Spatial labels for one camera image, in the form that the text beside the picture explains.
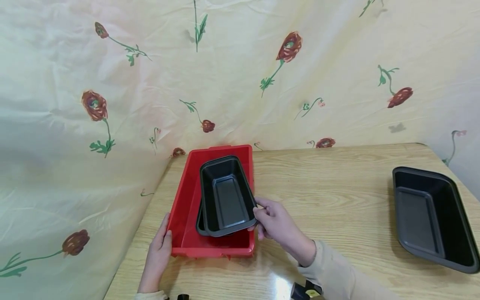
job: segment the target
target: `nonstick baking pan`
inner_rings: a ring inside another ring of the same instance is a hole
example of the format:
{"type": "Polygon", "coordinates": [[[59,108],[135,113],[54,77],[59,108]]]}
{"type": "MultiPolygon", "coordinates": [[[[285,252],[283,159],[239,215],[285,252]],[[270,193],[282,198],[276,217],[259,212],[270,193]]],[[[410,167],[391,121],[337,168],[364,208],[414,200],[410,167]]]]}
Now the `nonstick baking pan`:
{"type": "Polygon", "coordinates": [[[200,168],[205,231],[221,237],[255,224],[257,203],[236,156],[209,161],[200,168]]]}
{"type": "Polygon", "coordinates": [[[204,208],[202,201],[200,201],[200,208],[198,209],[197,232],[203,237],[209,237],[209,234],[205,231],[204,208]]]}
{"type": "Polygon", "coordinates": [[[480,259],[456,184],[425,170],[393,170],[400,244],[413,255],[473,274],[480,259]]]}

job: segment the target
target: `red plastic tray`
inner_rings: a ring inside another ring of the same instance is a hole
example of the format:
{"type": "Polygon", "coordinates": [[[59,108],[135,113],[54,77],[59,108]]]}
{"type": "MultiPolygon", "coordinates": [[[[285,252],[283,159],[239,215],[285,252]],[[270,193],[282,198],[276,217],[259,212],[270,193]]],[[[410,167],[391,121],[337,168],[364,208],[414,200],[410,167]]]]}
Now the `red plastic tray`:
{"type": "Polygon", "coordinates": [[[252,146],[220,146],[197,149],[189,153],[183,169],[177,195],[170,212],[168,229],[172,231],[172,256],[200,257],[252,257],[255,247],[253,231],[241,230],[220,238],[203,237],[196,229],[202,191],[200,167],[209,160],[235,155],[253,186],[252,146]]]}

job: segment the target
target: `yellow label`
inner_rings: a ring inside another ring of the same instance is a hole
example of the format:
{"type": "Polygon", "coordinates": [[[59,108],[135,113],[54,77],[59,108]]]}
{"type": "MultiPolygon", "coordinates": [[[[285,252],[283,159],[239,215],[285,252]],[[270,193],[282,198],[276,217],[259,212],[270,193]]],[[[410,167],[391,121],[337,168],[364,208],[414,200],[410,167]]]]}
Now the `yellow label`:
{"type": "Polygon", "coordinates": [[[309,289],[305,292],[310,298],[313,298],[313,297],[318,297],[320,296],[320,294],[314,290],[314,289],[309,289]]]}

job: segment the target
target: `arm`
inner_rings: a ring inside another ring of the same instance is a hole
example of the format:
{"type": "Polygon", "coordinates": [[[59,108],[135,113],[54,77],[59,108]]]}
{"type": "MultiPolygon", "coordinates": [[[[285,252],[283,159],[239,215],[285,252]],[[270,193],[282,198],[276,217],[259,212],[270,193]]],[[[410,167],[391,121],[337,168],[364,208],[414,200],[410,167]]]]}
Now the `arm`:
{"type": "Polygon", "coordinates": [[[142,293],[137,293],[135,295],[135,298],[133,300],[167,300],[168,297],[165,295],[165,293],[161,290],[155,293],[148,293],[148,294],[142,294],[142,293]]]}
{"type": "Polygon", "coordinates": [[[299,272],[322,287],[326,300],[399,300],[390,290],[355,269],[347,259],[322,241],[315,241],[316,255],[299,272]]]}
{"type": "Polygon", "coordinates": [[[134,300],[167,300],[168,297],[158,288],[172,253],[172,232],[167,232],[168,218],[166,214],[162,225],[148,247],[144,272],[134,300]]]}
{"type": "Polygon", "coordinates": [[[393,292],[357,271],[340,253],[322,241],[307,238],[281,203],[256,198],[258,239],[274,239],[299,263],[299,272],[320,286],[326,300],[397,300],[393,292]]]}

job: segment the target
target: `beige sleeve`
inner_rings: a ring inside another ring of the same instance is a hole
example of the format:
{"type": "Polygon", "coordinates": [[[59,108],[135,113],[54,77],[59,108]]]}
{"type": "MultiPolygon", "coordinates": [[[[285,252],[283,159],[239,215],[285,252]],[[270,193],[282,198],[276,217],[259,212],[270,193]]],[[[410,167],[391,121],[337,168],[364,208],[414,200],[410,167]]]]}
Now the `beige sleeve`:
{"type": "Polygon", "coordinates": [[[357,271],[347,259],[322,241],[315,241],[317,254],[308,268],[299,271],[320,286],[325,300],[399,300],[390,290],[357,271]]]}
{"type": "Polygon", "coordinates": [[[133,300],[167,300],[168,297],[165,295],[165,293],[161,290],[156,293],[148,293],[148,294],[141,294],[138,293],[135,295],[135,298],[133,300]]]}

